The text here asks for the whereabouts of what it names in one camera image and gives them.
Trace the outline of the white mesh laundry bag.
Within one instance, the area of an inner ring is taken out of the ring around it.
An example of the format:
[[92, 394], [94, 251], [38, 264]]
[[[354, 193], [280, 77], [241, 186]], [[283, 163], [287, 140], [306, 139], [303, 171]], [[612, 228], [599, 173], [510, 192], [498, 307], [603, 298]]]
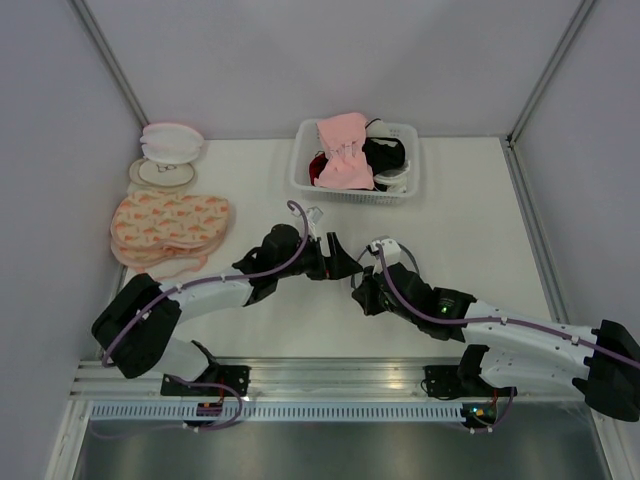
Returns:
[[382, 236], [372, 240], [365, 246], [362, 252], [356, 258], [356, 262], [360, 263], [360, 260], [365, 254], [372, 256], [375, 260], [374, 272], [380, 273], [384, 270], [379, 257], [383, 256], [384, 263], [387, 267], [390, 267], [396, 263], [402, 262], [402, 256], [406, 256], [413, 266], [413, 271], [420, 276], [420, 269], [418, 267], [416, 258], [403, 244], [399, 243], [395, 239]]

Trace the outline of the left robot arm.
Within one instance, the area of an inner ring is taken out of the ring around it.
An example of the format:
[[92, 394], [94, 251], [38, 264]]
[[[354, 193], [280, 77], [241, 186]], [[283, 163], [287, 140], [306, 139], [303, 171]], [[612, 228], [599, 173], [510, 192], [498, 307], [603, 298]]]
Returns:
[[214, 356], [196, 340], [175, 338], [176, 327], [215, 311], [256, 304], [273, 294], [281, 279], [341, 280], [361, 272], [335, 233], [328, 233], [327, 242], [324, 255], [320, 239], [279, 224], [259, 246], [212, 277], [170, 286], [137, 274], [94, 321], [91, 333], [105, 360], [125, 378], [155, 371], [181, 378], [195, 395], [209, 395], [218, 384]]

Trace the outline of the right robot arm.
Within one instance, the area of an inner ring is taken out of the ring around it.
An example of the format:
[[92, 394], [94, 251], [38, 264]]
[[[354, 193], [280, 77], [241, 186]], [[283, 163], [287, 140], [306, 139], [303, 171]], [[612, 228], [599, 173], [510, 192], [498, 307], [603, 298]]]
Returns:
[[605, 416], [639, 419], [639, 344], [617, 322], [592, 328], [511, 318], [471, 294], [431, 287], [401, 263], [369, 266], [351, 285], [365, 315], [392, 313], [433, 339], [464, 344], [456, 381], [468, 396], [581, 395]]

